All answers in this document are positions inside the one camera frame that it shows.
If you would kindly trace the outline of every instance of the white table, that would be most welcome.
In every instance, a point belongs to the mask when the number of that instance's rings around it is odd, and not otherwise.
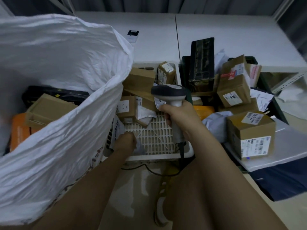
[[[135,62],[180,62],[175,14],[81,11],[76,16],[111,25],[124,37],[129,30],[139,31],[136,43],[132,43]]]
[[[215,53],[254,56],[263,72],[306,72],[307,63],[268,16],[176,14],[180,58],[191,42],[214,37]]]

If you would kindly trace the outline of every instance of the white plastic crate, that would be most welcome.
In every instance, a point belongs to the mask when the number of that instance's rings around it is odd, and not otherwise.
[[[153,63],[134,63],[133,67],[153,69],[157,73],[158,64]],[[174,84],[181,85],[179,67],[176,62],[168,61],[176,69],[176,77]],[[175,160],[180,158],[178,146],[173,143],[173,132],[171,127],[166,124],[162,112],[157,114],[157,118],[153,118],[147,128],[140,126],[137,123],[125,124],[126,131],[133,132],[137,139],[144,145],[146,155],[130,156],[127,162],[152,162],[162,160]],[[193,148],[189,142],[184,146],[185,158],[194,155]],[[111,151],[105,147],[103,151],[103,158],[105,160]]]

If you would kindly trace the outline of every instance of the barcode scanner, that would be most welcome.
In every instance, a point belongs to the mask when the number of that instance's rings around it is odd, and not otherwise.
[[[151,88],[151,94],[156,98],[165,101],[171,106],[182,106],[182,100],[185,99],[187,91],[180,85],[156,85]],[[184,157],[185,138],[178,125],[172,121],[173,142],[178,143],[180,156]]]

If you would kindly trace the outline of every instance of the orange package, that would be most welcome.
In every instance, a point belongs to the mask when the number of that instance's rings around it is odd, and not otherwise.
[[[12,152],[21,142],[39,130],[25,125],[25,113],[15,115],[12,120],[10,151]]]
[[[193,106],[193,107],[196,110],[196,113],[201,119],[201,121],[215,112],[213,106]]]

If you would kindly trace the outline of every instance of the white mailer bag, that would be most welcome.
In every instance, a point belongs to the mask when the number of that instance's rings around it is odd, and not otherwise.
[[[109,25],[66,15],[0,19],[0,153],[29,85],[87,91],[76,109],[0,157],[0,225],[30,223],[99,164],[133,47]]]

